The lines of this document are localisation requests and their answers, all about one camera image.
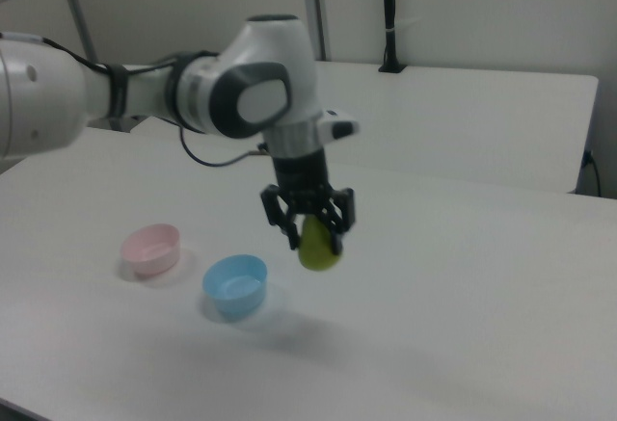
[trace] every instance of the black band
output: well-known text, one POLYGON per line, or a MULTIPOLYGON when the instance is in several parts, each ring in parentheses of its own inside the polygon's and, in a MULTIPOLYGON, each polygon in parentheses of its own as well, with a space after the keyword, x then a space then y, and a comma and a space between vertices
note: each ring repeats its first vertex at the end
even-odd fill
POLYGON ((272 162, 284 192, 330 187, 324 148, 300 158, 272 158, 272 162))
POLYGON ((175 121, 184 127, 187 130, 192 132, 201 133, 200 130, 197 130, 194 127, 191 127, 186 120, 180 114, 177 108, 176 102, 176 93, 177 93, 177 84, 180 80, 180 76, 184 69, 191 63, 193 63, 197 58, 201 57, 216 57, 218 54, 213 52, 208 52, 207 50, 202 50, 199 52, 183 52, 177 55, 176 62, 174 63, 174 67, 172 68, 172 72, 170 76, 167 78, 167 84, 165 86, 165 103, 167 104, 167 109, 174 117, 175 121))
POLYGON ((128 70, 122 65, 104 65, 109 75, 109 112, 107 118, 121 118, 126 109, 128 70))

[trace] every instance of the black cable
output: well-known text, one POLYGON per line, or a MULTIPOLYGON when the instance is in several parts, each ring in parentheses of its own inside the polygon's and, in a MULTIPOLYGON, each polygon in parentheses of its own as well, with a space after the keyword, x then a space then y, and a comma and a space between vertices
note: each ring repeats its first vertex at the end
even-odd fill
POLYGON ((598 172, 598 166, 596 165, 596 160, 593 156, 589 156, 589 164, 593 166, 594 173, 596 174, 596 188, 598 188, 598 197, 602 197, 602 187, 600 186, 600 173, 598 172))
MULTIPOLYGON (((42 38, 42 42, 45 43, 46 45, 49 45, 50 47, 56 48, 58 50, 62 50, 63 52, 67 52, 68 55, 70 55, 71 57, 73 57, 77 62, 81 63, 82 65, 90 68, 93 71, 96 72, 100 72, 101 74, 109 74, 109 70, 107 69, 107 67, 105 66, 99 66, 95 63, 92 63, 88 60, 86 60, 85 58, 77 55, 76 53, 68 50, 66 47, 62 46, 61 44, 59 44, 58 42, 54 42, 51 39, 48 38, 42 38)), ((128 75, 129 76, 134 76, 136 74, 143 74, 145 72, 151 72, 151 71, 155 71, 156 69, 162 69, 164 67, 169 67, 169 66, 173 66, 175 63, 175 56, 167 56, 164 61, 166 63, 162 63, 160 65, 155 65, 155 66, 147 66, 147 67, 142 67, 140 69, 133 69, 133 70, 129 70, 128 71, 128 75)))
POLYGON ((92 63, 92 62, 86 60, 85 58, 77 55, 76 53, 71 52, 66 47, 63 47, 58 42, 54 42, 53 40, 48 39, 48 38, 42 38, 42 42, 44 44, 46 44, 46 45, 49 45, 50 47, 56 48, 58 50, 62 50, 63 52, 67 52, 68 55, 73 57, 77 62, 81 63, 82 65, 84 65, 86 67, 89 67, 92 71, 100 72, 102 74, 108 74, 109 73, 109 71, 107 70, 107 68, 105 66, 99 66, 99 65, 97 65, 95 63, 92 63))
POLYGON ((246 153, 243 153, 240 156, 236 156, 235 158, 229 161, 225 161, 223 163, 208 163, 207 161, 203 161, 202 159, 198 158, 195 154, 193 154, 193 152, 189 149, 188 145, 184 141, 184 127, 178 127, 178 128, 180 129, 180 143, 182 144, 184 151, 186 151, 186 154, 188 154, 191 157, 191 159, 193 159, 193 161, 201 164, 202 166, 207 166, 209 168, 224 168, 225 166, 231 166, 232 164, 242 161, 244 158, 248 158, 249 156, 256 155, 256 154, 262 154, 257 151, 247 151, 246 153))

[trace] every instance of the pink bowl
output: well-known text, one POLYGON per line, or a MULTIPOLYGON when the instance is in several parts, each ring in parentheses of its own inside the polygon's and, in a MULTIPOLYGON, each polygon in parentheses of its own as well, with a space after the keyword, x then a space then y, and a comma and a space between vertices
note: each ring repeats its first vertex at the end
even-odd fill
POLYGON ((180 258, 180 232, 169 224, 145 226, 124 240, 120 253, 137 275, 160 274, 180 258))

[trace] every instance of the black pole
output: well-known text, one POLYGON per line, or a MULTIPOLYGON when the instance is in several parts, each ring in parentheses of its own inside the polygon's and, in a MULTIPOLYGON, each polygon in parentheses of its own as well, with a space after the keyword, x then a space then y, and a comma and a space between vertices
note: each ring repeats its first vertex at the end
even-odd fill
POLYGON ((396 0, 384 0, 384 17, 386 20, 386 52, 384 64, 380 72, 401 72, 405 65, 398 63, 396 58, 396 33, 394 32, 394 16, 396 14, 396 0))

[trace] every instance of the blue bowl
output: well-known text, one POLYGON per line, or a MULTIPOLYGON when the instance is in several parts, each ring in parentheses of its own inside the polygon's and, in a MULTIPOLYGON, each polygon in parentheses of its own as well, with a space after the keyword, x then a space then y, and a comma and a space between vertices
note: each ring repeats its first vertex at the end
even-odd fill
POLYGON ((203 291, 223 314, 247 315, 266 296, 268 269, 254 255, 226 257, 214 264, 203 276, 203 291))

